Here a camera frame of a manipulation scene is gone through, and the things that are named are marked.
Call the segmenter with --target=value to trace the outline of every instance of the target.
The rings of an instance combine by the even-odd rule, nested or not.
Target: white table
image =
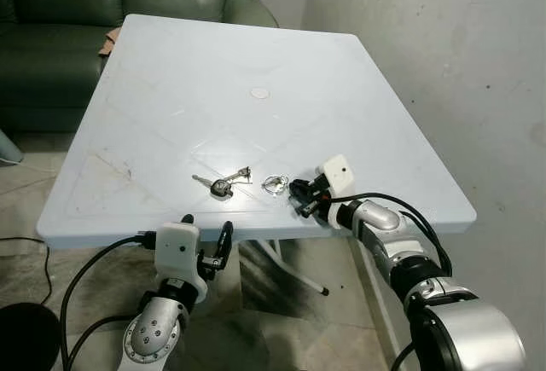
[[[392,194],[441,233],[475,211],[355,36],[129,15],[38,222],[52,247],[100,246],[192,213],[205,240],[332,235],[270,174],[312,179],[344,154],[358,191]],[[243,166],[219,201],[192,179]],[[348,235],[340,231],[337,235]]]

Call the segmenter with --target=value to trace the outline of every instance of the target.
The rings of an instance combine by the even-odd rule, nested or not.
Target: sofa armrest
[[[260,0],[225,0],[224,23],[278,27],[273,14]]]

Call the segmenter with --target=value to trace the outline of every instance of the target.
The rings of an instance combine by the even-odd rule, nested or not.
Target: table leg
[[[279,241],[274,241],[275,247],[278,247],[278,252],[273,249],[273,247],[270,246],[270,244],[267,241],[258,241],[259,245],[264,249],[264,252],[273,260],[273,262],[282,270],[286,271],[290,275],[294,276],[296,279],[301,281],[302,283],[306,284],[310,288],[317,290],[320,294],[323,294],[325,296],[328,296],[330,294],[330,291],[320,284],[316,283],[315,281],[311,280],[309,277],[302,275],[301,273],[298,273],[292,266],[288,265],[284,260],[282,260],[280,251],[281,251],[281,245]]]

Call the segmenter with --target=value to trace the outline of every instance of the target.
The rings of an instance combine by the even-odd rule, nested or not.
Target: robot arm
[[[413,215],[351,196],[354,178],[342,155],[329,159],[319,173],[311,183],[290,184],[297,210],[304,217],[316,213],[334,228],[351,230],[370,251],[384,281],[404,305],[422,371],[524,369],[523,345],[508,318],[459,285],[451,277],[449,259],[443,267],[436,265],[421,239],[406,228],[406,218]],[[417,218],[414,223],[423,225]]]
[[[206,297],[206,281],[223,270],[231,251],[233,224],[226,222],[212,257],[198,252],[200,231],[193,217],[181,223],[166,223],[155,234],[157,292],[146,292],[141,314],[135,317],[123,338],[118,371],[160,371],[175,345],[183,339],[195,303]]]

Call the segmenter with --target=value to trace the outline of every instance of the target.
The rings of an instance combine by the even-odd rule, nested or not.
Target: green leather sofa
[[[0,129],[76,130],[130,13],[277,26],[259,0],[0,0]]]

